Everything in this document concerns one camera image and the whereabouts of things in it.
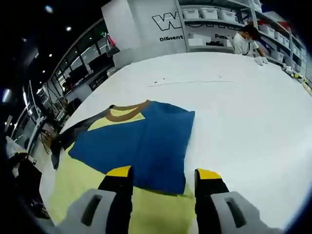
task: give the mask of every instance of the ceiling light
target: ceiling light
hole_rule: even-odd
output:
[[[51,6],[49,6],[49,5],[46,5],[46,6],[44,7],[44,9],[45,9],[46,12],[48,12],[48,13],[53,13],[53,8],[52,8]]]

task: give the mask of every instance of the yellow fabric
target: yellow fabric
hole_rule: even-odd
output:
[[[122,116],[132,110],[111,110],[112,115]],[[132,119],[112,122],[107,118],[96,120],[88,131],[112,124],[121,124],[145,119],[139,113]],[[69,206],[90,188],[97,189],[105,175],[71,158],[68,152],[74,143],[65,151],[65,155],[56,172],[53,194],[50,197],[48,213],[55,224],[65,218]],[[195,215],[195,198],[185,186],[184,195],[162,195],[133,188],[133,211],[129,223],[130,234],[187,234]]]
[[[127,177],[130,168],[131,166],[118,167],[118,168],[110,170],[106,175],[117,176],[117,177]]]
[[[221,179],[221,176],[216,172],[211,172],[201,168],[197,169],[200,179]]]

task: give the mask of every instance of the white work table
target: white work table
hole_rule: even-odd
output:
[[[298,81],[277,65],[262,67],[240,55],[152,58],[122,68],[101,84],[63,131],[112,104],[147,99],[195,111],[184,166],[192,189],[196,168],[215,171],[230,191],[259,209],[269,227],[289,225],[312,182],[312,97]],[[42,178],[41,190],[53,186],[52,176],[43,173]]]

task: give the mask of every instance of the person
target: person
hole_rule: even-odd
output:
[[[235,54],[253,56],[256,50],[260,56],[264,57],[265,53],[255,42],[260,39],[260,33],[252,25],[246,25],[240,32],[237,32],[233,39],[233,48]]]

